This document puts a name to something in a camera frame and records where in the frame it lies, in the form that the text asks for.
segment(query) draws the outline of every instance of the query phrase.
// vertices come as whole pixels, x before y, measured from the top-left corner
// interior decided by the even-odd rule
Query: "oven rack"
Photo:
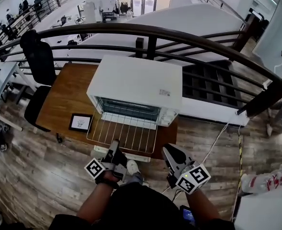
[[[112,141],[118,139],[120,141],[119,147],[125,150],[132,150],[144,153],[153,153],[156,136],[157,136],[157,114],[154,114],[150,119],[143,119],[133,117],[138,114],[142,114],[142,111],[136,104],[133,108],[119,107],[120,101],[114,101],[117,105],[113,108],[118,109],[119,114],[104,112],[100,114],[98,112],[98,105],[101,105],[100,101],[97,102],[93,118],[91,120],[88,132],[87,140],[94,141],[102,145],[111,145]],[[130,111],[132,115],[126,115],[127,111]]]

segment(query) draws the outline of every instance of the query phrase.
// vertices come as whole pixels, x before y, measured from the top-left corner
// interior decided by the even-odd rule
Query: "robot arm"
[[[178,186],[187,194],[192,194],[210,180],[205,166],[194,161],[188,150],[165,144],[162,154],[170,170],[167,180],[171,188]]]
[[[110,145],[107,155],[100,162],[93,158],[85,166],[84,169],[94,180],[98,180],[103,176],[104,171],[112,171],[116,178],[124,181],[127,171],[127,158],[118,147],[119,140],[114,140]]]

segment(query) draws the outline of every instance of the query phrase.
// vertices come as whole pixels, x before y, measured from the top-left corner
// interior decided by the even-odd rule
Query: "shoe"
[[[270,125],[270,124],[267,124],[267,135],[268,135],[269,137],[271,137],[272,130],[273,130],[273,128],[271,127],[271,125]]]
[[[135,160],[128,160],[127,162],[127,171],[130,175],[133,175],[134,173],[140,173],[139,168]]]

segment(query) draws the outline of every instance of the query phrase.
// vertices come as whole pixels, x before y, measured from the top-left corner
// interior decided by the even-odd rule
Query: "small framed picture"
[[[88,132],[93,115],[73,113],[70,120],[70,130]]]

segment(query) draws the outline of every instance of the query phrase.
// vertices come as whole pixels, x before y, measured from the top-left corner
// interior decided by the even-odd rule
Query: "white toaster oven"
[[[182,106],[182,67],[104,56],[87,95],[102,119],[131,126],[168,127]]]

